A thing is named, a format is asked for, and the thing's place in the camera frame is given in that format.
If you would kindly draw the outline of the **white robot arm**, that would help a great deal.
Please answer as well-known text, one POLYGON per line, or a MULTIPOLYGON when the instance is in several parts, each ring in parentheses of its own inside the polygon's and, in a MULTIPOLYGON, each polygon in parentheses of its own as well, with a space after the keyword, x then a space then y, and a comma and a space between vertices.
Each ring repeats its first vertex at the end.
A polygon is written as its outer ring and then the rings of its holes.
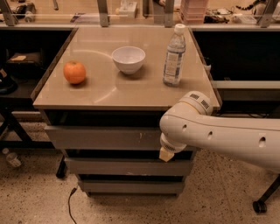
POLYGON ((210 99, 184 95, 160 119, 161 144, 171 153, 187 145, 280 172, 280 120, 213 116, 210 99))

